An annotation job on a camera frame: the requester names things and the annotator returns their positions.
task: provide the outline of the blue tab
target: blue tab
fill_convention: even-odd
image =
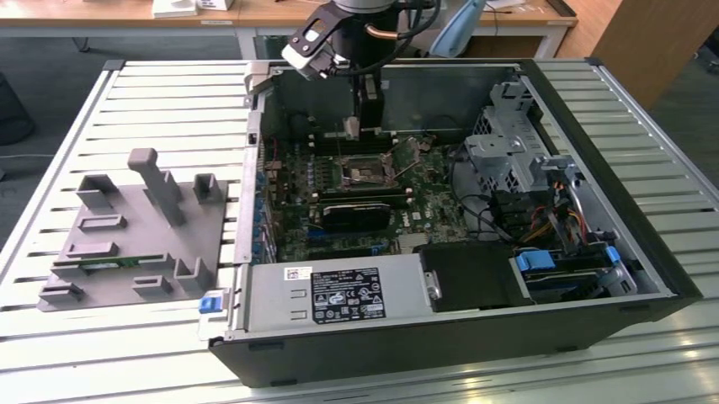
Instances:
[[[524,251],[519,256],[527,261],[528,269],[556,268],[552,255],[547,250]]]
[[[223,311],[223,298],[205,296],[200,299],[200,314],[219,313]]]
[[[524,272],[527,269],[530,269],[530,264],[522,255],[515,258],[515,261],[516,266],[519,267],[519,272]]]
[[[607,247],[607,256],[611,260],[611,263],[614,265],[618,265],[622,262],[622,257],[619,256],[619,252],[616,251],[616,248],[614,246]]]

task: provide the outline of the floor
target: floor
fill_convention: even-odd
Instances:
[[[52,155],[72,125],[97,74],[108,59],[237,59],[233,38],[97,38],[91,51],[79,53],[69,39],[0,39],[0,72],[37,124],[31,137],[0,146],[0,157]],[[715,184],[719,184],[719,75],[706,62],[691,61],[659,100],[651,115]],[[32,196],[49,157],[0,158],[0,247]]]

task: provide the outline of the metal bracket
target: metal bracket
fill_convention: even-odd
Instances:
[[[269,62],[251,61],[247,63],[244,77],[247,93],[255,95],[268,89],[272,85],[272,75]]]

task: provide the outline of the warning label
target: warning label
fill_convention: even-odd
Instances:
[[[378,268],[312,274],[312,320],[317,324],[387,317]]]

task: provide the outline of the barcode sticker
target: barcode sticker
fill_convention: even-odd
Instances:
[[[284,280],[307,280],[312,275],[312,267],[284,268]]]

